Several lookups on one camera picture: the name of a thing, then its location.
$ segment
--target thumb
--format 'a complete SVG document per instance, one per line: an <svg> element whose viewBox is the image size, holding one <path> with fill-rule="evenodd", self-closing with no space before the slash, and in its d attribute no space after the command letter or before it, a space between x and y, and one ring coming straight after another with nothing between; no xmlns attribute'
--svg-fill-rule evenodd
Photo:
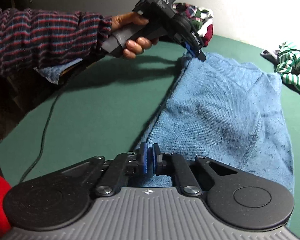
<svg viewBox="0 0 300 240"><path fill-rule="evenodd" d="M121 27L129 24L134 23L137 25L146 25L149 22L148 19L141 17L139 14L135 12L122 14L113 17L112 19L112 31L120 29Z"/></svg>

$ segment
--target green and white striped cloth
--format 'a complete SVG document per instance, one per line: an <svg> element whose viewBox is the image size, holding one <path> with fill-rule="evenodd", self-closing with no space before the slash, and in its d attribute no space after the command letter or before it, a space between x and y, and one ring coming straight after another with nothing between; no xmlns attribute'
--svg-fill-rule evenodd
<svg viewBox="0 0 300 240"><path fill-rule="evenodd" d="M285 84L292 84L300 91L300 49L293 42L279 46L279 64L276 72Z"/></svg>

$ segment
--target device handle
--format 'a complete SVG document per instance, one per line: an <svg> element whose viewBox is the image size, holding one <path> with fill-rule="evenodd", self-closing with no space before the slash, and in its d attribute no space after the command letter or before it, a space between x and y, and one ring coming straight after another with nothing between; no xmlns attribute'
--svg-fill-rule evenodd
<svg viewBox="0 0 300 240"><path fill-rule="evenodd" d="M114 57L121 57L123 50L126 48L127 40L136 41L139 37L152 40L166 34L167 31L159 21L152 20L147 25L130 23L113 32L101 48Z"/></svg>

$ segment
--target black cable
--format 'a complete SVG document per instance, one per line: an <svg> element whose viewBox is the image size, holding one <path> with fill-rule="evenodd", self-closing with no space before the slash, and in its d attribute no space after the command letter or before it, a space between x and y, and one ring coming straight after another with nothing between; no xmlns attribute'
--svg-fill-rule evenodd
<svg viewBox="0 0 300 240"><path fill-rule="evenodd" d="M46 124L44 126L43 133L42 133L41 146L40 146L39 155L37 156L37 158L35 159L35 161L28 167L28 169L23 173L23 175L22 175L19 183L22 183L24 181L24 179L26 178L26 176L28 176L28 174L30 173L30 171L37 165L37 163L39 162L39 160L42 157L43 147L44 147L44 141L45 141L45 137L46 137L47 128L48 128L48 125L49 125L49 122L50 122L50 119L51 119L51 116L52 116L52 113L53 113L54 106L56 105L56 102L58 101L59 97L62 95L62 92L63 92L63 89L60 89L58 95L56 96L56 98L54 99L54 101L53 101L53 103L51 105L51 108L50 108L50 111L49 111L49 115L48 115Z"/></svg>

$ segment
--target hand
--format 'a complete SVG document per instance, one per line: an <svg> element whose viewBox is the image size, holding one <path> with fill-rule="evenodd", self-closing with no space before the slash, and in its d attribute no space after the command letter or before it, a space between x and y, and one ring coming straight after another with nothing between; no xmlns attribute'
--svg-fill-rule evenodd
<svg viewBox="0 0 300 240"><path fill-rule="evenodd" d="M148 19L145 19L134 12L122 14L112 18L111 31L114 32L129 23L135 23L137 25L146 25L148 22ZM158 41L159 38L150 41L144 37L139 37L136 41L129 40L126 43L127 48L124 49L123 55L126 58L135 58L137 54L141 54L144 52L145 49L149 49L152 45L156 45Z"/></svg>

